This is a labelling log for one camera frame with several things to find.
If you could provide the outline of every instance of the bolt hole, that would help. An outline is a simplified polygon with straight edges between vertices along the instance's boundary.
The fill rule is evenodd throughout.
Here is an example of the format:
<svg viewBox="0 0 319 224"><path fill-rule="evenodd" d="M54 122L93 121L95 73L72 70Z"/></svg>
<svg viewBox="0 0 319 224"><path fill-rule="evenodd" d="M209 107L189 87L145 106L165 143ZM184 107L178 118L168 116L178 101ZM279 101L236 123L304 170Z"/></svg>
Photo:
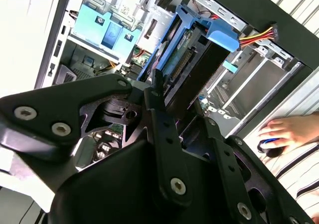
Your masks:
<svg viewBox="0 0 319 224"><path fill-rule="evenodd" d="M244 213L245 215L248 214L248 211L247 211L247 209L246 209L245 207L242 207L241 210L243 211L243 213Z"/></svg>
<svg viewBox="0 0 319 224"><path fill-rule="evenodd" d="M60 133L65 133L66 132L66 129L62 126L59 126L58 128L56 128L56 130Z"/></svg>
<svg viewBox="0 0 319 224"><path fill-rule="evenodd" d="M121 86L127 86L127 84L126 84L126 82L125 82L125 81L118 80L118 83L119 83Z"/></svg>
<svg viewBox="0 0 319 224"><path fill-rule="evenodd" d="M29 116L29 115L31 115L31 112L24 110L24 111L21 111L20 114L23 116Z"/></svg>
<svg viewBox="0 0 319 224"><path fill-rule="evenodd" d="M166 141L167 141L168 143L170 143L170 144L173 143L173 140L172 140L171 138L166 138Z"/></svg>
<svg viewBox="0 0 319 224"><path fill-rule="evenodd" d="M127 119L132 119L132 118L135 118L136 116L137 116L137 113L135 111L129 111L126 114Z"/></svg>
<svg viewBox="0 0 319 224"><path fill-rule="evenodd" d="M181 190L181 183L176 182L176 183L175 183L175 187L176 187L177 189Z"/></svg>
<svg viewBox="0 0 319 224"><path fill-rule="evenodd" d="M228 166L229 170L232 171L232 172L235 172L235 169L233 166Z"/></svg>
<svg viewBox="0 0 319 224"><path fill-rule="evenodd" d="M203 155L203 158L206 158L206 159L209 160L209 154L208 154L208 153L205 153L205 154Z"/></svg>

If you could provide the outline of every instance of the screw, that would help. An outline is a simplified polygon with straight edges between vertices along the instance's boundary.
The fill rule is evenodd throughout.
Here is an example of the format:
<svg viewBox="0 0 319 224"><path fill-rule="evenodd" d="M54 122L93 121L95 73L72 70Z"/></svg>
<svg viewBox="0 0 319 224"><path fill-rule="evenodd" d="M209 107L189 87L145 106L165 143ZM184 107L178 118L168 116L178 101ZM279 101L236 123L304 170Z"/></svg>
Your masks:
<svg viewBox="0 0 319 224"><path fill-rule="evenodd" d="M244 217L246 218L247 220L250 220L251 219L251 212L249 210L249 208L243 204L243 203L238 203L237 204L237 208L238 208L238 211L239 213Z"/></svg>
<svg viewBox="0 0 319 224"><path fill-rule="evenodd" d="M289 217L292 224L299 224L299 222L294 217Z"/></svg>
<svg viewBox="0 0 319 224"><path fill-rule="evenodd" d="M209 123L210 123L211 125L216 125L215 121L213 121L212 119L209 120Z"/></svg>
<svg viewBox="0 0 319 224"><path fill-rule="evenodd" d="M179 195L184 195L186 193L186 186L179 178L172 178L170 181L170 187Z"/></svg>
<svg viewBox="0 0 319 224"><path fill-rule="evenodd" d="M152 94L155 96L159 96L158 93L156 93L155 91L152 91Z"/></svg>
<svg viewBox="0 0 319 224"><path fill-rule="evenodd" d="M67 136L71 133L71 127L66 123L55 123L52 125L52 132L58 136Z"/></svg>
<svg viewBox="0 0 319 224"><path fill-rule="evenodd" d="M243 142L242 142L240 139L236 138L235 141L236 141L239 145L243 145Z"/></svg>
<svg viewBox="0 0 319 224"><path fill-rule="evenodd" d="M34 108L20 106L14 110L14 116L22 120L31 120L37 116L37 113Z"/></svg>
<svg viewBox="0 0 319 224"><path fill-rule="evenodd" d="M121 86L127 86L127 84L126 84L126 82L125 82L125 81L118 80L118 83L119 83Z"/></svg>

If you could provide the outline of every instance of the cable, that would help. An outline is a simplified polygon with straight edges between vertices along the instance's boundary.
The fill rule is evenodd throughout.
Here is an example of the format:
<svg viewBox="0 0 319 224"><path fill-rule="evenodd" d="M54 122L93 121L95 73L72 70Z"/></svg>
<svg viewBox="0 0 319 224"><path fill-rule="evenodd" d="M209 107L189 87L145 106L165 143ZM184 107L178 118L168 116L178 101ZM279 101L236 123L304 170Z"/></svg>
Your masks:
<svg viewBox="0 0 319 224"><path fill-rule="evenodd" d="M267 32L269 32L271 29L273 29L273 27L269 27L266 31L260 33L260 34L256 34L256 35L253 35L253 36L247 36L247 37L242 37L242 38L239 38L239 40L248 40L248 39L252 39L252 38L255 38L255 37L259 37L259 36L263 36L265 35Z"/></svg>
<svg viewBox="0 0 319 224"><path fill-rule="evenodd" d="M144 54L144 52L145 52L145 50L140 50L140 52L138 53L138 54L136 54L136 55L133 55L133 58L137 58L137 57L140 57L140 56L142 56L143 54Z"/></svg>
<svg viewBox="0 0 319 224"><path fill-rule="evenodd" d="M264 39L274 39L274 38L270 37L270 36L266 36L266 37L263 37L263 38L260 38L260 39L255 39L255 40L252 40L252 41L248 41L248 42L246 42L244 44L240 44L240 47L243 48L243 47L248 46L248 45L250 45L252 43L255 43L256 41L260 41L260 40L264 40Z"/></svg>
<svg viewBox="0 0 319 224"><path fill-rule="evenodd" d="M24 218L24 217L25 217L25 215L29 212L29 210L30 210L30 208L32 207L33 203L34 203L34 200L32 201L32 203L31 203L30 207L26 210L26 212L24 213L24 215L21 217L21 219L20 219L20 221L19 221L19 224L21 224L21 222L22 222L23 218Z"/></svg>
<svg viewBox="0 0 319 224"><path fill-rule="evenodd" d="M275 40L275 38L278 39L278 31L276 29L277 29L277 27L274 28L273 26L271 26L266 31L264 31L260 34L239 38L240 47L244 48L244 47L246 47L252 43L255 43L257 41L260 41L260 40L265 40L265 39Z"/></svg>

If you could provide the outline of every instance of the metal panel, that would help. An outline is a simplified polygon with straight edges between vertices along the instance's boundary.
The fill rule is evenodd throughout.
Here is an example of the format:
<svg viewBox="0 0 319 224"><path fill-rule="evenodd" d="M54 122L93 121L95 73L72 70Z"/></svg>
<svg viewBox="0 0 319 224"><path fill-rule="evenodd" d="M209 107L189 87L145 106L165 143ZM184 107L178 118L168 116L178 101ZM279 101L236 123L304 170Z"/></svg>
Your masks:
<svg viewBox="0 0 319 224"><path fill-rule="evenodd" d="M0 0L0 27L6 41L1 46L0 97L34 88L57 3Z"/></svg>
<svg viewBox="0 0 319 224"><path fill-rule="evenodd" d="M281 102L260 123L256 124L245 136L247 144L256 151L258 140L257 132L267 122L280 117L309 115L319 108L319 68L305 79L285 100Z"/></svg>
<svg viewBox="0 0 319 224"><path fill-rule="evenodd" d="M318 67L319 40L271 0L216 1L258 31L265 30L273 21L277 22L280 35L277 44L311 69Z"/></svg>

